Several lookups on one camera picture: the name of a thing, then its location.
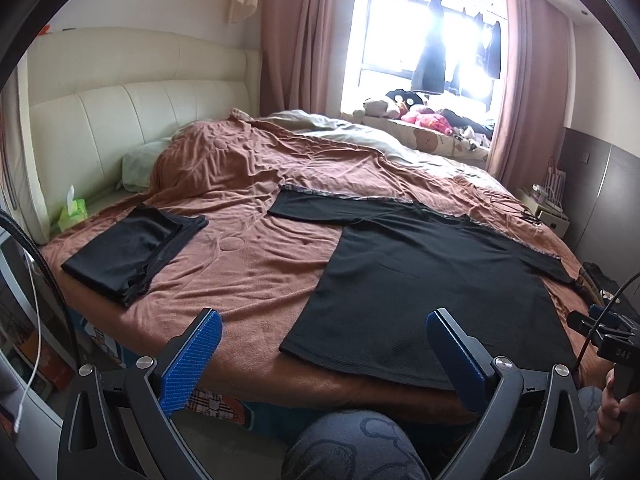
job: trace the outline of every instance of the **orange fleece blanket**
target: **orange fleece blanket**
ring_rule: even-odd
[[[514,214],[522,205],[511,196],[462,177],[399,166],[371,148],[298,136],[242,117],[234,111],[226,121],[188,126],[158,158],[147,193],[101,211],[44,248],[69,305],[122,345],[151,355],[203,307],[215,308],[222,315],[223,338],[201,386],[219,394],[281,406],[364,407],[417,422],[468,422],[452,392],[342,374],[278,351],[341,232],[268,216],[279,187],[418,200],[443,213],[468,214],[560,256],[575,278],[580,264],[574,255],[546,226]],[[141,202],[185,216],[204,214],[209,225],[126,310],[76,282],[60,265]],[[572,290],[549,280],[545,285],[563,323],[571,310],[587,312]],[[577,352],[584,339],[565,329]],[[609,367],[590,348],[582,365],[585,383],[601,383]]]

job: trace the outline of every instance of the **headboard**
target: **headboard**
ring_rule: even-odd
[[[194,120],[224,119],[233,107],[257,115],[259,86],[257,50],[122,27],[36,38],[20,100],[28,99],[22,136],[40,225],[58,219],[71,185],[88,200],[113,189],[131,148]]]

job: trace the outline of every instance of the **light green pillow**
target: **light green pillow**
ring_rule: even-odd
[[[171,144],[171,137],[148,142],[138,146],[122,157],[122,185],[133,193],[144,192],[149,188],[151,170],[160,153]]]

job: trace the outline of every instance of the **hand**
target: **hand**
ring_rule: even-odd
[[[607,375],[607,386],[602,393],[602,406],[598,409],[596,438],[608,442],[620,431],[618,417],[621,412],[640,413],[640,393],[625,397],[620,402],[613,396],[614,371]]]

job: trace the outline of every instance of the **patterned pants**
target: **patterned pants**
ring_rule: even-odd
[[[590,459],[598,453],[596,413],[602,392],[578,393],[584,411]],[[377,412],[330,413],[309,426],[287,451],[282,480],[431,480],[409,438]]]

